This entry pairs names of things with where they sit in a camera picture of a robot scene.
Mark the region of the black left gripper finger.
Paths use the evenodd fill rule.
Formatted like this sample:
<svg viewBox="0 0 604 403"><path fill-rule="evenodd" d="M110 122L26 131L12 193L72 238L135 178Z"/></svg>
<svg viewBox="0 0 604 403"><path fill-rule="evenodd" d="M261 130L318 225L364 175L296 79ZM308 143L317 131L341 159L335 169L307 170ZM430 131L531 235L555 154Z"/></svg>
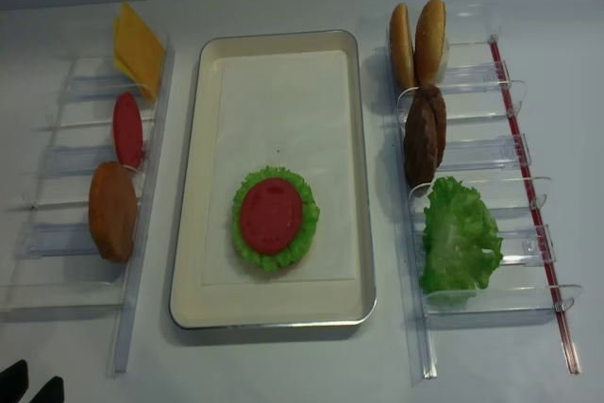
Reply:
<svg viewBox="0 0 604 403"><path fill-rule="evenodd" d="M16 361L2 371L0 383L2 387L27 387L29 385L27 361Z"/></svg>
<svg viewBox="0 0 604 403"><path fill-rule="evenodd" d="M30 403L63 403L64 381L59 376L49 379L30 400Z"/></svg>

